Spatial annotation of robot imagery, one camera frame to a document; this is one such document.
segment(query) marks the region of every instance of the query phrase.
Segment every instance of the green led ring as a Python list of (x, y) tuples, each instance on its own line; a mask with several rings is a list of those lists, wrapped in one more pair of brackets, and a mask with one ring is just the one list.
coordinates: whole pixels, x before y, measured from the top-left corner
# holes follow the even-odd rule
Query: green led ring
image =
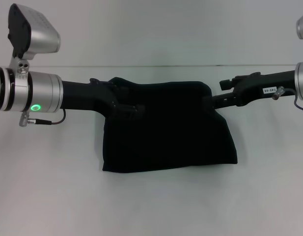
[(31, 106), (30, 108), (32, 111), (36, 112), (36, 111), (39, 111), (41, 109), (41, 106), (38, 105), (38, 104), (35, 104), (33, 106)]

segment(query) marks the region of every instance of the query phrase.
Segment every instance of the white surface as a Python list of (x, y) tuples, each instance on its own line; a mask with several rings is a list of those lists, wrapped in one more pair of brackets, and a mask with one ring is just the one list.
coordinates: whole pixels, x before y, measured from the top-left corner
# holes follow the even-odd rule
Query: white surface
[[(201, 80), (220, 94), (220, 80), (294, 67), (35, 69), (76, 82)], [(220, 113), (237, 165), (115, 174), (101, 171), (101, 115), (21, 128), (19, 113), (0, 112), (0, 236), (303, 236), (303, 112), (285, 97)]]
[(34, 65), (296, 64), (303, 0), (0, 0), (0, 65), (12, 3), (41, 11), (61, 35)]

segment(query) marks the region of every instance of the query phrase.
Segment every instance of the black fabric bag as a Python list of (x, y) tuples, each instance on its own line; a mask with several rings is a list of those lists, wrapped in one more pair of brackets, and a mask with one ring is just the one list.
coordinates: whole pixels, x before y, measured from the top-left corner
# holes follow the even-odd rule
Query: black fabric bag
[(212, 105), (210, 88), (202, 82), (128, 87), (122, 103), (144, 105), (143, 119), (106, 119), (103, 171), (118, 173), (165, 170), (185, 166), (237, 164), (236, 149), (225, 119)]

